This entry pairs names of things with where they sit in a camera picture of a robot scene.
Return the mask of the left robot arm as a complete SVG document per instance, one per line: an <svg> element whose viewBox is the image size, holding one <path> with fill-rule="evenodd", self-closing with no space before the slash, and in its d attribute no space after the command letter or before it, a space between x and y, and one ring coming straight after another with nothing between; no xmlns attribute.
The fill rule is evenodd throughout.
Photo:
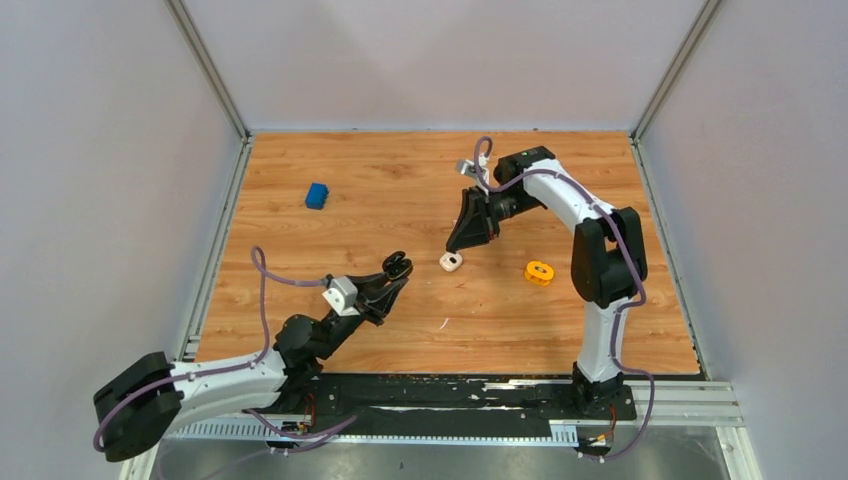
<svg viewBox="0 0 848 480"><path fill-rule="evenodd" d="M410 274L329 275L320 281L329 304L320 320L295 314L260 350L205 363L143 355L93 396L94 449L109 462L136 457L166 434L221 415L265 408L298 411L306 386L364 323L384 323Z"/></svg>

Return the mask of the white earbud charging case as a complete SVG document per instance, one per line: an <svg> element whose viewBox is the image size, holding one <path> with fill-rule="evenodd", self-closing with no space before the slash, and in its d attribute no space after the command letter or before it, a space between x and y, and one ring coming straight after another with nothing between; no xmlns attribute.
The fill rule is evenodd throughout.
<svg viewBox="0 0 848 480"><path fill-rule="evenodd" d="M440 267L448 273L455 272L463 263L464 259L459 253L445 252L439 259Z"/></svg>

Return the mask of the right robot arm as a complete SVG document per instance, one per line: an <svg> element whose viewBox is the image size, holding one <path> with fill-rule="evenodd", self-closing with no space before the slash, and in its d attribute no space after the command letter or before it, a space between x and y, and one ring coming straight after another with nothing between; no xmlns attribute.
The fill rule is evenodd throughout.
<svg viewBox="0 0 848 480"><path fill-rule="evenodd" d="M645 300L640 216L590 193L543 146L502 157L494 169L487 162L486 154L477 154L456 165L474 184L461 194L440 266L456 270L461 250L496 239L504 220L536 207L551 211L573 234L570 275L585 302L582 346L565 402L584 417L596 417L623 394L621 333L628 309Z"/></svg>

